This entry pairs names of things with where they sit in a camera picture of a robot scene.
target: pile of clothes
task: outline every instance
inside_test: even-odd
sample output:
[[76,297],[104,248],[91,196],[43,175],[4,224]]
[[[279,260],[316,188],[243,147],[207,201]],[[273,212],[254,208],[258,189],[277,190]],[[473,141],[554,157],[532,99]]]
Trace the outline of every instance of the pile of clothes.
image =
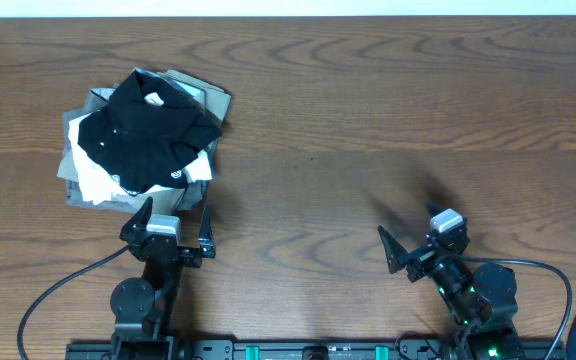
[[134,213],[151,196],[156,214],[191,209],[212,180],[229,104],[223,89],[173,70],[91,89],[63,116],[67,203]]

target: black shirt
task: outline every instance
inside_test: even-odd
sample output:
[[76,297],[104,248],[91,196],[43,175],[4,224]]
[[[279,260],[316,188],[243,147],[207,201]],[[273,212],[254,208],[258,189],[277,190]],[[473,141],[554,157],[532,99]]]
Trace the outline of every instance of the black shirt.
[[[144,100],[153,92],[163,100],[162,106]],[[221,130],[189,96],[161,78],[134,71],[104,108],[82,120],[78,144],[136,195],[153,185],[187,187],[180,170],[219,136]]]

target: wood grain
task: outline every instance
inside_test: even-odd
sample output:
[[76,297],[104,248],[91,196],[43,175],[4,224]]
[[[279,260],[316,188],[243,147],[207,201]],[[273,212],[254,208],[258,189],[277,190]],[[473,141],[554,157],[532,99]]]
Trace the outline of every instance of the wood grain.
[[[387,274],[376,226],[418,246],[439,197],[472,255],[547,261],[576,311],[576,18],[0,20],[0,359],[48,286],[121,246],[127,215],[69,208],[61,113],[133,67],[233,94],[209,190],[218,258],[183,274],[180,334],[394,338],[447,333],[429,281]],[[185,221],[195,241],[196,217]],[[128,255],[30,319],[32,359],[107,339]],[[525,336],[552,336],[556,276],[516,269]]]

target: green connector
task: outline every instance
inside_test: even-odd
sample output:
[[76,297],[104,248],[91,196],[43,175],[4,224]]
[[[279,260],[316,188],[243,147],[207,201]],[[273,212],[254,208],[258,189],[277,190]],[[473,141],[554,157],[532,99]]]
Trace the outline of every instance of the green connector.
[[259,360],[259,346],[246,347],[246,360]]
[[375,360],[388,360],[387,346],[377,346],[375,348]]

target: white wall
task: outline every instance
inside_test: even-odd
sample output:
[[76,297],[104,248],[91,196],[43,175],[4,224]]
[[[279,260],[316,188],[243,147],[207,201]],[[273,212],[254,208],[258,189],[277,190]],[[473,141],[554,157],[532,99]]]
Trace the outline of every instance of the white wall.
[[576,0],[0,0],[0,17],[576,15]]

